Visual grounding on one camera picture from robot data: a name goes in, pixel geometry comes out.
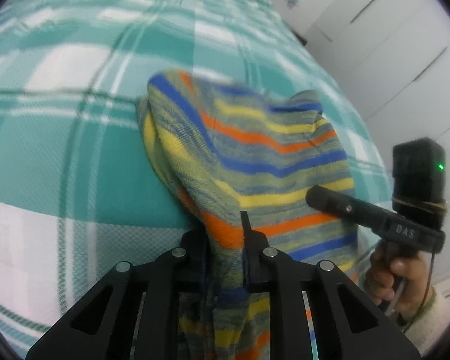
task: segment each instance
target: silver bolt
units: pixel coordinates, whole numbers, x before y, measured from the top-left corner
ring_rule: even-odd
[[[185,256],[187,251],[183,249],[182,247],[176,247],[172,250],[172,256],[173,257],[183,257]]]
[[[126,261],[120,261],[116,266],[115,269],[117,272],[126,272],[130,269],[130,263]]]
[[[263,249],[263,253],[267,257],[275,257],[278,254],[278,250],[274,247],[266,247]]]
[[[324,259],[323,261],[320,261],[320,268],[324,271],[331,271],[334,268],[334,263]]]

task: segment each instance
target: striped garment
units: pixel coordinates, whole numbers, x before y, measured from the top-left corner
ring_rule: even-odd
[[[316,184],[354,193],[347,154],[314,91],[277,102],[170,70],[150,79],[148,93],[138,112],[150,162],[204,222],[214,257],[207,296],[182,299],[181,350],[192,359],[267,359],[269,301],[242,286],[239,212],[293,258],[331,259],[356,279],[356,227],[304,202]]]

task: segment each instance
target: cabinet handle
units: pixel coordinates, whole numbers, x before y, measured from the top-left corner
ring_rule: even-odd
[[[367,5],[365,5],[365,6],[362,8],[362,10],[361,10],[360,12],[358,12],[358,13],[356,14],[356,16],[352,19],[352,21],[350,22],[350,24],[352,24],[355,20],[357,20],[357,19],[359,18],[359,16],[360,16],[363,12],[365,12],[365,10],[366,10],[370,5],[373,4],[374,1],[375,1],[375,0],[371,0]]]
[[[415,78],[414,78],[414,80],[412,81],[413,83],[416,81],[416,80],[418,80],[428,69],[430,69],[431,68],[431,66],[435,63],[435,62],[437,62],[437,60],[443,55],[443,54],[445,54],[445,51],[447,51],[447,49],[448,49],[448,46],[446,46],[442,51],[440,51],[440,54],[438,54],[434,59],[433,59],[433,61],[431,61],[428,65],[427,65],[427,67],[425,68],[425,69],[423,69],[421,72],[420,72],[420,74],[418,75],[418,76],[416,76]]]

